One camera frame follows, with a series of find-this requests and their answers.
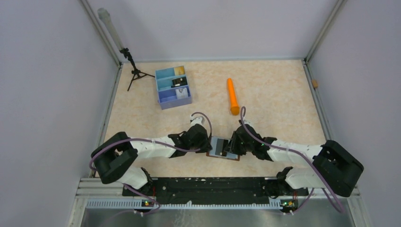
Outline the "black credit card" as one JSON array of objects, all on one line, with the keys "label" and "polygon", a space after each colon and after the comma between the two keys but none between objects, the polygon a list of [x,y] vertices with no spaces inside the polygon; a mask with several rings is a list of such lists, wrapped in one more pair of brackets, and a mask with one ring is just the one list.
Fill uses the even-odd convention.
[{"label": "black credit card", "polygon": [[228,140],[217,139],[215,154],[218,156],[221,156],[221,157],[226,157],[227,153],[223,152],[223,148],[227,143],[228,143]]}]

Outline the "silver card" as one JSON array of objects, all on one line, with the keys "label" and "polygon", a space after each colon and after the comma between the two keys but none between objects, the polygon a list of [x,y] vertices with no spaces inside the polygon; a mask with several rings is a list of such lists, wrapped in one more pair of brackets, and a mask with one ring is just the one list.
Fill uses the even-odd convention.
[{"label": "silver card", "polygon": [[175,93],[176,93],[177,99],[184,99],[184,98],[188,98],[190,96],[187,87],[177,88],[175,90]]}]

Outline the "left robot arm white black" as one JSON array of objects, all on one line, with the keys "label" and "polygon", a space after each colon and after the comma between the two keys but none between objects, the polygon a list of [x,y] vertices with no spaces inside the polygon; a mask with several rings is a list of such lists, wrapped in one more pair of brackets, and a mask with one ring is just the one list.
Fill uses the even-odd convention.
[{"label": "left robot arm white black", "polygon": [[152,188],[152,179],[145,168],[133,166],[135,160],[174,158],[209,150],[207,130],[198,123],[187,131],[153,139],[130,138],[122,131],[92,152],[89,166],[97,171],[103,184],[119,182],[134,188],[139,195],[147,195]]}]

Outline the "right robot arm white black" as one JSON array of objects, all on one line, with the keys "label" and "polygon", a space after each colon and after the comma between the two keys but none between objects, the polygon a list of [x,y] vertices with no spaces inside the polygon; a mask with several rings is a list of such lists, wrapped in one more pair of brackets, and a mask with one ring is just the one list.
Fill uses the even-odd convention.
[{"label": "right robot arm white black", "polygon": [[349,197],[364,171],[364,166],[334,140],[322,145],[290,143],[261,137],[248,124],[233,132],[223,151],[239,156],[251,152],[260,160],[290,163],[277,174],[281,178],[277,188],[284,195],[300,188],[322,188]]}]

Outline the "black card in tray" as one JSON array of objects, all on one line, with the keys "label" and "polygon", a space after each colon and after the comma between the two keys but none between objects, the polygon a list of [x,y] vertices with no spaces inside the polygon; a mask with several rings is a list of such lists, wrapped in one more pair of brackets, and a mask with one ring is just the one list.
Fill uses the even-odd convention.
[{"label": "black card in tray", "polygon": [[177,78],[177,79],[173,79],[172,80],[171,88],[181,87],[181,86],[186,86],[186,85],[188,85],[187,78],[186,77],[181,77],[181,78]]}]

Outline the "gold card in tray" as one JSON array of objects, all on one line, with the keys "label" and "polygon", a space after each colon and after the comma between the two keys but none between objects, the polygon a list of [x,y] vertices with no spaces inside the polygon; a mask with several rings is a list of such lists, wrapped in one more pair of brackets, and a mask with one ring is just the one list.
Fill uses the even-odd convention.
[{"label": "gold card in tray", "polygon": [[180,76],[180,75],[185,75],[185,68],[184,66],[178,66],[174,67],[174,75],[175,76]]}]

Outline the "orange cylinder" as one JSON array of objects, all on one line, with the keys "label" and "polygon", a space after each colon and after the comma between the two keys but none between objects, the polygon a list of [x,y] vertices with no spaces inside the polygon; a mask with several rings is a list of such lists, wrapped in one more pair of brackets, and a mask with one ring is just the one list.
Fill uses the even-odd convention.
[{"label": "orange cylinder", "polygon": [[237,102],[234,84],[231,78],[227,79],[227,90],[228,90],[228,97],[230,102],[230,112],[232,115],[239,115],[240,107]]}]

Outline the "blue compartment tray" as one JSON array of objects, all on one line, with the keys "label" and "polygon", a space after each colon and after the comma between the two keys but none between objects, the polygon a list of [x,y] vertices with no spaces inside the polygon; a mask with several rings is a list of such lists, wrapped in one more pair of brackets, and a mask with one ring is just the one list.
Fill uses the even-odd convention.
[{"label": "blue compartment tray", "polygon": [[179,107],[183,105],[189,105],[192,103],[192,93],[189,87],[188,78],[187,78],[188,85],[181,86],[181,87],[187,87],[190,95],[188,98],[177,99],[175,90],[180,87],[171,88],[172,80],[181,77],[187,78],[187,75],[185,74],[185,75],[175,76],[174,67],[155,71],[155,81],[157,86],[157,97],[158,97],[157,101],[162,110]]}]

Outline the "small black tripod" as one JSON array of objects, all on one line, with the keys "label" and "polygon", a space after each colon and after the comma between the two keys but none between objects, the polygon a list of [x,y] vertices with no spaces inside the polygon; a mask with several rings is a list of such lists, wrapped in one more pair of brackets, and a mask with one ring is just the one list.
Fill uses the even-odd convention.
[{"label": "small black tripod", "polygon": [[130,90],[130,88],[132,86],[132,83],[135,80],[141,79],[141,78],[146,77],[146,76],[155,78],[155,76],[153,76],[151,74],[148,74],[148,73],[145,73],[145,72],[142,72],[141,70],[139,70],[136,67],[135,61],[133,60],[133,57],[132,57],[132,55],[131,55],[131,53],[130,53],[128,48],[122,48],[121,50],[119,50],[119,52],[124,55],[124,57],[130,62],[130,64],[133,67],[133,70],[131,71],[132,78],[131,78],[131,81],[130,81],[130,84],[128,86],[127,91]]}]

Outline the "small tan block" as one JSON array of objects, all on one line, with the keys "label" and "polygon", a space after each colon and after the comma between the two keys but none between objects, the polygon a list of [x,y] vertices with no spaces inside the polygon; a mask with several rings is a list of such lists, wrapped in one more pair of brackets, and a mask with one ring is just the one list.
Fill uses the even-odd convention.
[{"label": "small tan block", "polygon": [[318,82],[317,82],[315,79],[312,79],[312,80],[311,80],[311,83],[312,83],[313,89],[318,88]]}]

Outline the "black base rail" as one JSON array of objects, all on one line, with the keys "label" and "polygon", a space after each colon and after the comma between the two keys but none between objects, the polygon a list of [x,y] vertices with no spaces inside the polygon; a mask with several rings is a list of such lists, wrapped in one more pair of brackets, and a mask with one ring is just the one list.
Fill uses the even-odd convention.
[{"label": "black base rail", "polygon": [[284,180],[265,177],[154,178],[139,192],[162,205],[268,204],[280,196],[307,196],[306,188],[292,189]]}]

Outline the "grey tube on frame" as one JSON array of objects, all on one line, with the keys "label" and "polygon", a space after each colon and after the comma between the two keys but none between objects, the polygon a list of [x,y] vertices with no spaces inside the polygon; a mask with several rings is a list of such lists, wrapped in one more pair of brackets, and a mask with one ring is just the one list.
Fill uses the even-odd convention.
[{"label": "grey tube on frame", "polygon": [[104,26],[106,27],[107,31],[109,32],[112,40],[114,41],[117,49],[121,52],[124,49],[122,41],[116,31],[115,26],[111,20],[109,12],[105,8],[99,8],[97,10],[97,14],[99,19],[103,22]]}]

